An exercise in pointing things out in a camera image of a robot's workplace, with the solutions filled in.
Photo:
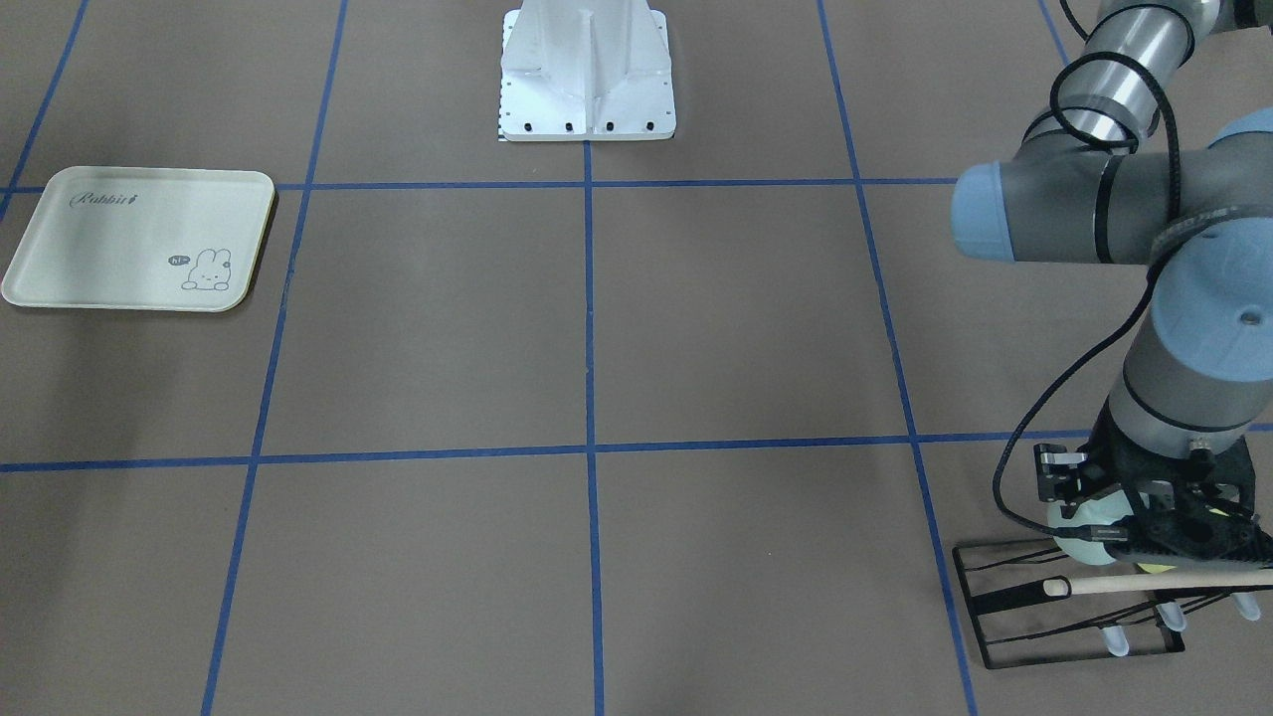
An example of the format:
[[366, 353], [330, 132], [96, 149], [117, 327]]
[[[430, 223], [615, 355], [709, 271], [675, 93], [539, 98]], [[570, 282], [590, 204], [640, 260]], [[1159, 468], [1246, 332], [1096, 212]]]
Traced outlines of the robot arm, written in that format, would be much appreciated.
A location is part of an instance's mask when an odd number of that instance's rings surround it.
[[1269, 24], [1268, 1], [1105, 1], [1017, 154], [956, 183], [970, 259], [1144, 268], [1127, 321], [1044, 391], [1130, 336], [1086, 445], [1032, 448], [1046, 519], [1001, 492], [1040, 405], [993, 474], [1001, 513], [1086, 564], [1270, 567], [1245, 440], [1270, 405], [1270, 110], [1183, 152], [1166, 96], [1206, 38]]

